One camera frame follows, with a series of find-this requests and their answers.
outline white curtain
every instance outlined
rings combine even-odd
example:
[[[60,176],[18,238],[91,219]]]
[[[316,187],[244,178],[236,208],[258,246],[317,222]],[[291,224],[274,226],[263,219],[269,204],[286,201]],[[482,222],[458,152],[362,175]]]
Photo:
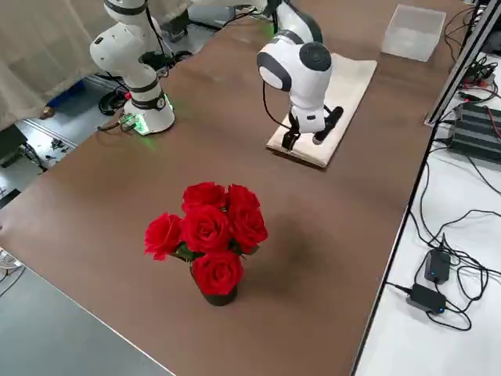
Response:
[[[114,21],[103,0],[4,0],[0,12],[0,130],[37,117],[46,103],[99,69],[88,47]],[[150,0],[162,23],[189,0]]]

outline transparent container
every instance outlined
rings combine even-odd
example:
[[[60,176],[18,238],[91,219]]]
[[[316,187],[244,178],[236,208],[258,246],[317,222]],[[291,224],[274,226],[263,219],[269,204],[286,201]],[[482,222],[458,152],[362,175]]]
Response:
[[[428,61],[440,41],[444,21],[444,12],[398,5],[386,30],[382,51]]]

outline brown table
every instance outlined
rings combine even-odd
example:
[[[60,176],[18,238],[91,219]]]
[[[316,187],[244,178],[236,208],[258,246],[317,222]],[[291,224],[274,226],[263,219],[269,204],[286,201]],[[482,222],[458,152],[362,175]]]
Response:
[[[445,9],[457,0],[407,2]],[[263,23],[228,27],[164,88],[175,126],[157,136],[97,133],[0,213],[0,244],[177,375],[346,375],[377,292],[449,67],[380,56],[396,0],[297,1],[327,46],[379,67],[325,171],[273,155],[256,52]],[[287,96],[269,91],[272,112]],[[186,186],[249,186],[269,239],[245,263],[238,299],[209,306],[184,264],[143,255]]]

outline black power adapter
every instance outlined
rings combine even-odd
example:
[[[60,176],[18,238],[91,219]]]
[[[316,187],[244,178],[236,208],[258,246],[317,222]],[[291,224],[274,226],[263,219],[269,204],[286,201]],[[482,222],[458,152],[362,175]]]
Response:
[[[435,284],[443,284],[449,280],[451,256],[438,249],[432,249],[426,258],[424,277]]]
[[[414,284],[413,288],[410,289],[407,302],[411,306],[421,309],[424,312],[439,315],[444,313],[447,299],[444,295],[435,290],[431,290],[420,284]]]

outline table surface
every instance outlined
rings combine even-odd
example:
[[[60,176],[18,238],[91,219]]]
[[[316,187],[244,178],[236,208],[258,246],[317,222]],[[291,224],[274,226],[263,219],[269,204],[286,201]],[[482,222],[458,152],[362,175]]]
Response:
[[[242,20],[163,82],[172,129],[95,134],[0,212],[0,244],[178,375],[348,374],[450,64],[443,45],[429,63],[380,56],[396,3],[297,2],[332,51],[379,64],[326,170],[265,149],[275,126],[255,58],[269,37]],[[269,106],[281,118],[287,95],[270,90]],[[201,181],[249,186],[270,234],[222,309],[185,265],[142,253],[147,224],[180,214],[183,190]]]
[[[500,63],[501,58],[488,56],[488,63]],[[500,68],[496,68],[496,84],[501,84]],[[468,93],[487,98],[488,93],[481,90],[467,90]],[[459,97],[454,97],[446,113],[461,104]],[[494,98],[482,105],[501,110],[501,99]],[[437,139],[448,136],[449,126],[442,124]],[[443,147],[435,143],[432,150]],[[430,165],[430,184],[423,201],[424,220],[435,233],[440,226],[453,219],[458,219],[471,209],[501,212],[499,195],[491,190],[474,167],[463,156],[447,150],[439,150],[427,158]],[[474,160],[485,178],[494,186],[501,187],[501,167],[497,164]],[[426,172],[420,179],[412,212],[418,218],[419,199],[426,182]],[[429,239],[422,222],[420,233]],[[455,249],[468,252],[482,265],[489,269],[501,270],[499,243],[499,218],[493,215],[473,214],[461,223],[445,230],[447,240]],[[414,273],[423,261],[429,248],[419,240],[411,218],[404,224],[402,240],[395,249],[395,259],[387,280],[404,286],[411,286]],[[499,374],[501,358],[495,349],[501,346],[501,327],[498,325],[501,312],[501,279],[491,275],[488,288],[480,302],[474,303],[468,311],[473,327],[467,333],[440,327],[428,320],[426,315],[406,304],[403,294],[392,286],[385,286],[373,323],[368,333],[366,344],[361,353],[356,376],[401,374],[406,370],[408,376],[432,374],[454,374],[469,376]],[[465,288],[472,295],[478,293],[480,280],[478,275],[464,278]],[[421,272],[418,283],[428,287]],[[451,273],[450,280],[441,286],[447,298],[459,307],[467,304],[460,293],[456,273]],[[466,322],[455,313],[446,312],[445,322],[465,327]]]

